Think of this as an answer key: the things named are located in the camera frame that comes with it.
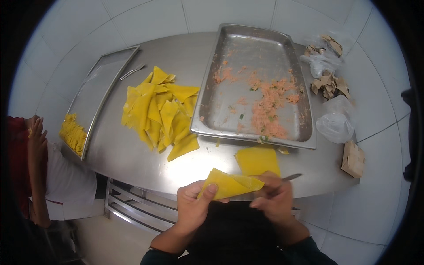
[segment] knife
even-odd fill
[[[292,179],[298,178],[298,177],[300,177],[300,176],[302,176],[302,175],[303,175],[303,174],[293,174],[293,175],[290,175],[290,176],[288,176],[288,177],[283,178],[282,180],[284,180],[284,181],[289,181],[289,180],[292,180]]]

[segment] sleeve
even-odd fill
[[[337,265],[326,254],[322,253],[311,236],[283,249],[284,256],[290,264],[305,265]]]
[[[7,117],[7,130],[11,134],[17,134],[22,131],[25,131],[25,119],[24,118],[12,118],[10,116]]]
[[[173,265],[178,263],[178,257],[176,255],[161,251],[159,249],[150,248],[144,254],[140,265]]]

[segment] metal tray with dumplings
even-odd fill
[[[251,126],[252,106],[262,98],[261,89],[252,91],[247,81],[253,71],[268,82],[294,77],[296,89],[289,93],[299,95],[298,102],[277,109],[279,125],[287,132],[286,139],[264,137]],[[217,73],[221,79],[224,75],[226,78],[216,82]],[[263,28],[221,24],[190,130],[205,136],[316,149],[310,105],[310,92],[290,36]]]
[[[104,54],[88,72],[67,112],[77,114],[76,122],[84,127],[87,138],[81,157],[71,148],[68,150],[69,154],[73,153],[82,161],[85,160],[93,128],[108,95],[139,48],[137,45]]]

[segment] pile of yellow dough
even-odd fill
[[[261,175],[266,171],[281,176],[276,152],[269,144],[239,150],[234,156],[243,175],[227,174],[213,168],[198,198],[207,185],[212,183],[218,185],[218,192],[213,199],[220,200],[262,189],[264,183],[251,176]]]
[[[85,139],[87,138],[87,133],[84,132],[83,127],[79,126],[75,122],[76,118],[76,113],[65,115],[65,121],[62,123],[59,136],[72,150],[81,156],[82,150],[84,149]]]
[[[197,135],[190,133],[190,122],[199,87],[179,86],[175,75],[155,66],[137,87],[128,87],[123,107],[123,126],[133,128],[151,151],[173,144],[168,161],[199,149]]]

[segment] floor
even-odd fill
[[[74,222],[86,265],[140,264],[155,237],[114,214]]]

